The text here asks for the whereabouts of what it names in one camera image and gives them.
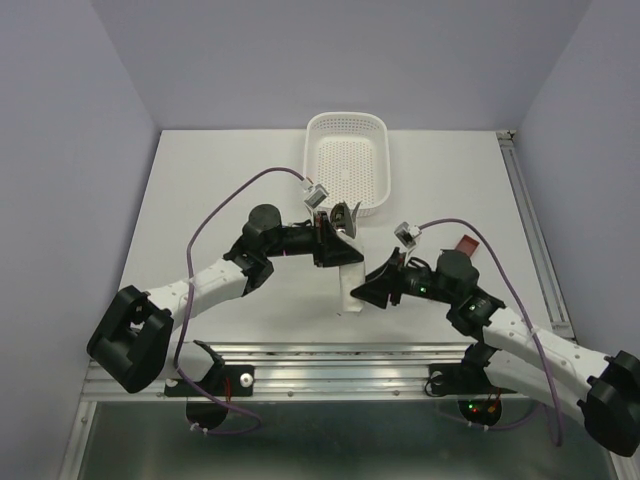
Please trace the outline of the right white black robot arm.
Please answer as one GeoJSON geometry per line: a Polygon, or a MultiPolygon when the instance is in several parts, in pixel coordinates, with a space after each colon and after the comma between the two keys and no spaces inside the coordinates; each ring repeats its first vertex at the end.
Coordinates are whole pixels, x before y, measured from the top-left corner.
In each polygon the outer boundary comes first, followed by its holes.
{"type": "Polygon", "coordinates": [[[463,384],[514,391],[582,422],[599,445],[623,457],[639,448],[639,360],[583,348],[531,326],[478,285],[471,259],[445,250],[434,268],[394,250],[354,288],[352,296],[379,308],[405,295],[448,305],[447,320],[474,339],[460,366],[463,384]]]}

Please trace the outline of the white paper napkin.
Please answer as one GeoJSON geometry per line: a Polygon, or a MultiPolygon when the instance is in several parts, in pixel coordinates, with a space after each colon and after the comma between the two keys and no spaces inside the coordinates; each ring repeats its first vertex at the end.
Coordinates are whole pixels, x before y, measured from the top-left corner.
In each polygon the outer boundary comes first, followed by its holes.
{"type": "MultiPolygon", "coordinates": [[[[364,254],[363,243],[357,233],[357,225],[353,225],[353,237],[349,237],[342,232],[340,232],[340,235],[350,246],[354,247],[358,253],[364,254]]],[[[340,266],[339,280],[343,311],[353,314],[360,313],[364,307],[364,302],[352,298],[350,291],[364,283],[365,261],[361,260],[353,264],[340,266]]]]}

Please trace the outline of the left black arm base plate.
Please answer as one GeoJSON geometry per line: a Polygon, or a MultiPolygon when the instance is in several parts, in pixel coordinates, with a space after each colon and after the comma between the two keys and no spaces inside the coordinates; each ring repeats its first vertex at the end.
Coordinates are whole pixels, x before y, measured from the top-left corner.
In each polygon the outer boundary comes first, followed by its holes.
{"type": "Polygon", "coordinates": [[[186,401],[185,416],[192,431],[205,436],[241,435],[257,430],[261,417],[241,403],[253,396],[252,365],[213,367],[197,382],[168,379],[164,396],[186,401]]]}

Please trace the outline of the green handled spoon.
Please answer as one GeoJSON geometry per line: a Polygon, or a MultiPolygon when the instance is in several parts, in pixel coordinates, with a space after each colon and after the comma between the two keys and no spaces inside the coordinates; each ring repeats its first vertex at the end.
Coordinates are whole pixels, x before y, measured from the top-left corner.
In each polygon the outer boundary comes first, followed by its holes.
{"type": "Polygon", "coordinates": [[[330,222],[336,231],[353,237],[353,222],[351,211],[345,202],[336,204],[330,211],[330,222]]]}

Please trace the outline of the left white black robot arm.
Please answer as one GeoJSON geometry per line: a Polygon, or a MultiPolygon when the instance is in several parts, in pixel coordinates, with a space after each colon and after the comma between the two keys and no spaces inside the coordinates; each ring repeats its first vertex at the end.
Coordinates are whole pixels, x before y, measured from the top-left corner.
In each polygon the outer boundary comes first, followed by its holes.
{"type": "Polygon", "coordinates": [[[273,258],[309,255],[319,268],[362,263],[357,212],[340,203],[285,225],[277,207],[254,207],[240,237],[209,267],[147,291],[133,285],[120,289],[87,343],[89,357],[127,392],[142,391],[180,350],[172,334],[184,332],[189,320],[212,307],[259,289],[274,271],[273,258]]]}

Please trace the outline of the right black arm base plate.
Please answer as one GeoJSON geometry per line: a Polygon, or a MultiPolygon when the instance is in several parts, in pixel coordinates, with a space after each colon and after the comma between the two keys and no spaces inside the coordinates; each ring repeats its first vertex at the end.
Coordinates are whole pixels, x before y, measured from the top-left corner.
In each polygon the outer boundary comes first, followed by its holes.
{"type": "Polygon", "coordinates": [[[492,385],[479,367],[463,362],[432,364],[423,390],[429,398],[455,396],[458,415],[445,416],[470,428],[508,431],[519,426],[518,421],[501,422],[503,390],[492,385]]]}

